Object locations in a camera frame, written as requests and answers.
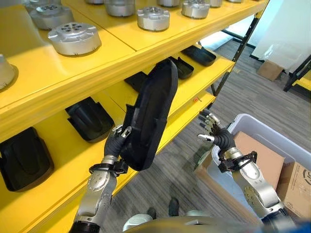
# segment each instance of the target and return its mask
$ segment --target storage bin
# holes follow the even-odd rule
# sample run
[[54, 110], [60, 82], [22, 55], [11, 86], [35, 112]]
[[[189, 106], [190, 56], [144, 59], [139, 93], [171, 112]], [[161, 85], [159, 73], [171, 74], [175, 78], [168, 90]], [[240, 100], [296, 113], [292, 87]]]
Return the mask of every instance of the storage bin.
[[[284, 137], [277, 131], [271, 129], [269, 126], [263, 124], [248, 114], [239, 114], [234, 122], [228, 127], [229, 132], [235, 135], [237, 132], [242, 131], [253, 139], [259, 141], [266, 147], [275, 151], [285, 158], [284, 163], [298, 162], [305, 168], [311, 170], [311, 154], [305, 149], [298, 146], [288, 138]], [[219, 184], [225, 191], [227, 191], [232, 198], [236, 199], [241, 205], [252, 212], [255, 212], [248, 205], [243, 192], [240, 187], [232, 179], [231, 172], [221, 173], [218, 169], [219, 147], [214, 146], [209, 156], [212, 156], [212, 162], [207, 167], [207, 174]]]

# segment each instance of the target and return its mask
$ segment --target yellow shelf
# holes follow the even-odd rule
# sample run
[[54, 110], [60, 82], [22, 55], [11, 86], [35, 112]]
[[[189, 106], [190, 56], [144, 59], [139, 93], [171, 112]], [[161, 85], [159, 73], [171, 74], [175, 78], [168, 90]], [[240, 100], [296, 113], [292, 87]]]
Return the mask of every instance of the yellow shelf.
[[[180, 111], [174, 116], [170, 117], [168, 120], [168, 124], [162, 136], [158, 152], [166, 146], [172, 139], [189, 124], [198, 114], [199, 111], [204, 109], [210, 103], [215, 100], [215, 97], [205, 91], [201, 92], [197, 96], [201, 101], [189, 101]], [[130, 176], [127, 176], [129, 181], [131, 178], [136, 175], [137, 172], [134, 171]], [[117, 189], [115, 191], [118, 192], [119, 188], [119, 180], [117, 184]], [[61, 208], [57, 209], [53, 215], [51, 215], [48, 219], [41, 222], [39, 225], [35, 226], [30, 232], [31, 233], [67, 233], [72, 225], [72, 221], [74, 219], [75, 213], [79, 206], [80, 200], [83, 195], [83, 190], [77, 192], [71, 199], [69, 199], [66, 205], [61, 206]]]
[[[50, 44], [47, 31], [38, 30], [22, 6], [0, 9], [0, 51], [19, 70], [16, 82], [0, 92], [0, 142], [261, 11], [267, 3], [224, 1], [202, 20], [183, 17], [180, 9], [172, 8], [170, 28], [151, 33], [137, 28], [135, 16], [109, 17], [104, 6], [88, 5], [84, 0], [64, 2], [82, 12], [72, 10], [76, 21], [98, 28], [103, 45], [94, 53], [62, 56]], [[155, 0], [137, 2], [137, 8], [155, 4]]]
[[[217, 55], [216, 61], [209, 67], [202, 66], [191, 58], [187, 57], [182, 53], [173, 55], [173, 57], [180, 57], [190, 65], [194, 67], [193, 74], [190, 78], [185, 80], [178, 80], [178, 89], [175, 98], [172, 102], [169, 116], [174, 114], [180, 107], [191, 100], [202, 90], [209, 87], [212, 83], [218, 80], [224, 73], [229, 71], [234, 62]], [[154, 66], [151, 66], [143, 70], [148, 74]], [[138, 93], [126, 82], [118, 82], [115, 85], [107, 88], [105, 93], [109, 95], [118, 105], [126, 111], [126, 104], [134, 105]]]
[[309, 70], [301, 79], [294, 82], [293, 86], [295, 86], [296, 84], [311, 91], [311, 70]]
[[[109, 96], [101, 92], [92, 97], [101, 102], [115, 124], [123, 122], [125, 112]], [[215, 99], [205, 91], [197, 97], [201, 101], [189, 101], [169, 118], [157, 152]], [[84, 141], [67, 121], [68, 117], [65, 111], [61, 111], [34, 126], [45, 140], [55, 165], [54, 173], [45, 182], [26, 192], [16, 193], [9, 192], [3, 179], [0, 180], [0, 232], [27, 232], [54, 215], [58, 208], [66, 206], [86, 185], [88, 168], [101, 161], [105, 140], [95, 144]], [[136, 174], [129, 168], [126, 175], [119, 176], [114, 193], [120, 191]]]
[[[94, 25], [77, 11], [73, 15]], [[0, 92], [0, 142], [117, 82], [123, 64], [116, 60], [134, 53], [95, 25], [101, 47], [87, 56], [60, 55], [23, 6], [0, 8], [0, 22], [0, 52], [18, 68], [16, 82]]]
[[[210, 8], [205, 19], [191, 19], [181, 14], [180, 7], [166, 8], [170, 11], [170, 27], [163, 32], [148, 32], [137, 26], [136, 15], [112, 17], [106, 13], [104, 5], [87, 4], [84, 0], [65, 0], [66, 4], [93, 20], [121, 41], [135, 50], [156, 48], [165, 45], [178, 48], [178, 51], [197, 42], [199, 39], [220, 31], [264, 9], [267, 1], [245, 0], [243, 3], [223, 1], [220, 8]], [[156, 0], [137, 0], [136, 9], [157, 6]]]

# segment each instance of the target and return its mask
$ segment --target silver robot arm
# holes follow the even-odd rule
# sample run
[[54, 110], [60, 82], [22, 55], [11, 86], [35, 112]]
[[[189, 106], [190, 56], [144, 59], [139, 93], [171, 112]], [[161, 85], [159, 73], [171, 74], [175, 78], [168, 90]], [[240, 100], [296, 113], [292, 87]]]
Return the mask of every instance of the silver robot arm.
[[234, 181], [241, 188], [248, 204], [262, 222], [274, 231], [295, 227], [283, 202], [273, 187], [264, 179], [260, 168], [254, 163], [257, 153], [253, 151], [248, 155], [243, 155], [236, 148], [233, 135], [208, 110], [201, 112], [199, 119], [202, 121], [200, 125], [207, 130], [208, 135], [199, 134], [198, 137], [220, 147], [220, 171], [232, 172]]
[[118, 161], [118, 156], [131, 133], [131, 127], [124, 132], [121, 130], [122, 125], [112, 130], [106, 141], [102, 162], [89, 169], [92, 174], [69, 233], [100, 232], [117, 185], [116, 177], [126, 173], [128, 168], [123, 160]]

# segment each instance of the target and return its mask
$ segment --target black foot-shaped part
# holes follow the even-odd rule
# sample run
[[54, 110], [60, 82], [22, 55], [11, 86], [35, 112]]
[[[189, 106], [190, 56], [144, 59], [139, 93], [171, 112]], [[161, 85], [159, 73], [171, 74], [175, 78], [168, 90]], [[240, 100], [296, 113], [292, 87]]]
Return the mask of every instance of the black foot-shaped part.
[[172, 198], [169, 205], [169, 216], [179, 216], [179, 201], [177, 198]]
[[152, 217], [153, 220], [156, 219], [156, 209], [154, 207], [150, 207], [147, 210], [147, 214], [150, 215]]

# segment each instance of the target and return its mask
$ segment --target cardboard box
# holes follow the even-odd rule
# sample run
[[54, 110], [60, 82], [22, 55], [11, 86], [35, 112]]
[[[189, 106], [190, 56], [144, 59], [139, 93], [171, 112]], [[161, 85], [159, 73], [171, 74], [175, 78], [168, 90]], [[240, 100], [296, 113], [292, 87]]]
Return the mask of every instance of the cardboard box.
[[265, 180], [276, 189], [284, 158], [243, 132], [238, 132], [234, 140], [242, 154], [249, 154], [253, 150], [257, 152], [256, 164]]
[[311, 218], [311, 171], [297, 162], [284, 165], [276, 192], [288, 210]]
[[274, 81], [282, 73], [283, 69], [283, 67], [280, 67], [279, 65], [266, 60], [261, 65], [259, 70], [257, 70], [257, 73], [267, 79], [270, 79], [271, 81]]

